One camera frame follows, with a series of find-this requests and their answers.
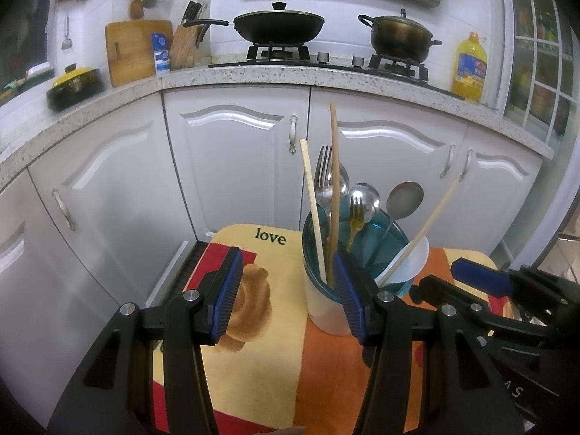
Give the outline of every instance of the stove burner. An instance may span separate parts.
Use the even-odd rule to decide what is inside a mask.
[[[385,65],[381,68],[381,61],[385,60]],[[417,76],[416,67],[419,69],[419,76]],[[385,70],[393,74],[402,75],[404,77],[418,79],[422,82],[429,81],[429,74],[427,67],[422,63],[415,62],[411,59],[399,59],[397,57],[384,57],[381,55],[373,54],[370,57],[370,62],[368,63],[368,68]]]
[[[258,49],[266,47],[258,57]],[[298,54],[295,51],[288,51],[286,49],[298,49]],[[310,62],[310,53],[308,47],[304,44],[256,44],[254,43],[248,48],[248,55],[246,57],[249,61],[259,60],[301,60]]]

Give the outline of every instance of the wooden stick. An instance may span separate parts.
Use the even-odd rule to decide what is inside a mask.
[[[459,183],[459,178],[460,177],[457,177],[456,179],[453,180],[453,183],[451,183],[451,186],[449,186],[449,189],[447,190],[445,195],[441,198],[441,200],[439,201],[439,204],[437,205],[435,210],[431,213],[431,215],[427,219],[427,222],[425,222],[425,225],[423,226],[423,228],[419,231],[419,233],[411,241],[411,243],[409,244],[409,247],[407,247],[407,250],[405,250],[405,252],[398,258],[398,260],[395,262],[395,264],[387,272],[385,277],[381,280],[381,284],[388,284],[389,278],[392,276],[392,274],[396,272],[398,267],[401,266],[402,262],[405,261],[405,259],[411,254],[411,252],[415,249],[415,247],[417,247],[417,244],[419,244],[419,242],[421,241],[423,236],[427,234],[429,229],[431,229],[431,226],[435,222],[435,219],[437,219],[437,217],[439,216],[439,214],[441,213],[441,211],[443,210],[443,208],[447,204],[447,201],[451,197],[451,194],[453,193],[453,190],[457,186],[457,183]]]
[[[332,132],[332,206],[330,218],[330,234],[328,236],[327,280],[328,286],[334,288],[332,273],[332,258],[338,248],[338,224],[340,220],[340,157],[338,155],[338,122],[336,108],[330,103],[330,121]]]
[[[306,189],[310,200],[310,212],[312,213],[312,227],[314,228],[314,240],[316,241],[316,255],[318,256],[318,270],[320,279],[326,284],[326,269],[324,267],[323,235],[320,232],[320,220],[318,219],[318,206],[316,205],[316,195],[314,194],[314,180],[312,179],[312,167],[308,156],[308,142],[306,139],[300,140],[302,151],[302,164],[304,165],[304,176],[306,177]]]

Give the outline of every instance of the blue and white package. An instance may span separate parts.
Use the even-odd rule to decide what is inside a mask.
[[[155,72],[162,75],[169,72],[169,42],[165,34],[155,32],[151,35],[153,42],[153,57],[155,58]]]

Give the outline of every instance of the cooking pot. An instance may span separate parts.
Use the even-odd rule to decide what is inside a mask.
[[[272,3],[272,8],[235,17],[234,29],[254,44],[291,46],[314,39],[323,27],[324,18],[317,14],[285,9],[286,3],[282,1]],[[212,24],[228,26],[230,23],[225,20],[190,20],[184,23],[184,27],[204,25],[196,40],[198,46]]]
[[[56,79],[46,92],[48,107],[62,111],[104,90],[98,68],[76,68],[76,63],[65,68],[65,74]]]
[[[411,59],[422,63],[429,54],[431,46],[440,46],[443,42],[431,40],[433,34],[426,27],[407,19],[405,8],[401,16],[379,16],[371,18],[359,15],[359,21],[372,28],[370,43],[378,55]]]

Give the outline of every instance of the metal fork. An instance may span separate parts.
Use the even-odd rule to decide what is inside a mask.
[[[318,154],[314,172],[314,196],[316,202],[324,209],[327,224],[330,225],[332,207],[332,146],[323,145]]]
[[[361,231],[364,227],[364,208],[363,201],[359,197],[352,196],[350,198],[350,237],[346,244],[346,250],[350,252],[350,248],[353,246],[353,241],[357,233]]]

